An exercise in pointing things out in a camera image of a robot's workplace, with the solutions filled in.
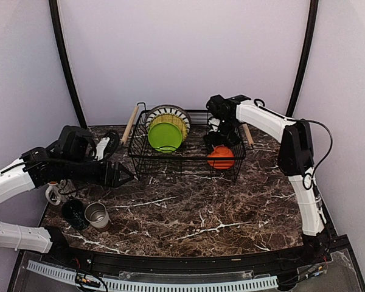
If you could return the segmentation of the dark green mug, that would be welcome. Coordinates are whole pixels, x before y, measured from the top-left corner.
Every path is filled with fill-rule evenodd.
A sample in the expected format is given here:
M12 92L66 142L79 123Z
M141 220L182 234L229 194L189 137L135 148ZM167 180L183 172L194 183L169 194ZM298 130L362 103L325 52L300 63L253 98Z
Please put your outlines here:
M89 226L89 221L85 218L85 206L80 200L71 199L65 202L61 214L75 230L82 231Z

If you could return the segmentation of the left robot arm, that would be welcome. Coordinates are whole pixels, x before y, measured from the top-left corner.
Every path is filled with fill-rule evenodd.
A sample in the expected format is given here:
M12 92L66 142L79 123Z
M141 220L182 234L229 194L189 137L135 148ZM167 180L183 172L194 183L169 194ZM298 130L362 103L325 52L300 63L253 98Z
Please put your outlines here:
M95 143L88 130L64 126L48 147L33 148L0 170L0 204L63 179L112 188L132 181L134 175L124 165L110 161L119 143L114 130ZM74 259L64 235L53 226L33 228L0 221L0 248L50 254L60 265Z

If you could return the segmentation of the patterned white mug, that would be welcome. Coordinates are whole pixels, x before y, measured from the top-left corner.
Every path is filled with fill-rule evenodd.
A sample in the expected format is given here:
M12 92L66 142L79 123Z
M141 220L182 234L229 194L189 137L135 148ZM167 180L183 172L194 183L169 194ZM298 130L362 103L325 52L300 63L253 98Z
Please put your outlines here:
M45 196L51 205L58 206L61 203L67 202L75 193L76 189L72 181L70 179L62 179L59 182L50 182L45 191Z

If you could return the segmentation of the orange bowl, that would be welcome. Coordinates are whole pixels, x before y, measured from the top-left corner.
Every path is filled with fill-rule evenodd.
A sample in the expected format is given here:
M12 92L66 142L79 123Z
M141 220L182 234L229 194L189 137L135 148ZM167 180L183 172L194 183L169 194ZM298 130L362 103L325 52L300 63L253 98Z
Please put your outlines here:
M235 164L232 150L224 145L216 146L207 157L209 158L207 163L218 170L230 169Z

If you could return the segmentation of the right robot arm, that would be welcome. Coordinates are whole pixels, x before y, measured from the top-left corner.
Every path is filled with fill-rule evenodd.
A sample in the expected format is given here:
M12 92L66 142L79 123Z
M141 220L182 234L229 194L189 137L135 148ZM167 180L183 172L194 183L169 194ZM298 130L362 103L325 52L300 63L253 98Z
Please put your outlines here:
M313 160L311 121L283 116L265 108L262 100L244 95L228 99L212 96L206 109L216 121L215 129L204 139L208 146L231 148L240 144L236 129L243 124L252 125L278 141L277 165L294 189L303 234L311 237L320 234L326 219L315 179L317 164Z

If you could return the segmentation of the white brown-band cup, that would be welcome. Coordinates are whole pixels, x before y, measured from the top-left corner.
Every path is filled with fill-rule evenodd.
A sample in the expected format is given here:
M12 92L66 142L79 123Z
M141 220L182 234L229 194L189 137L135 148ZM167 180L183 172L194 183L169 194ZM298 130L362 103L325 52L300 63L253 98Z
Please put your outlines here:
M91 203L85 209L85 219L99 232L106 232L111 227L110 216L102 203Z

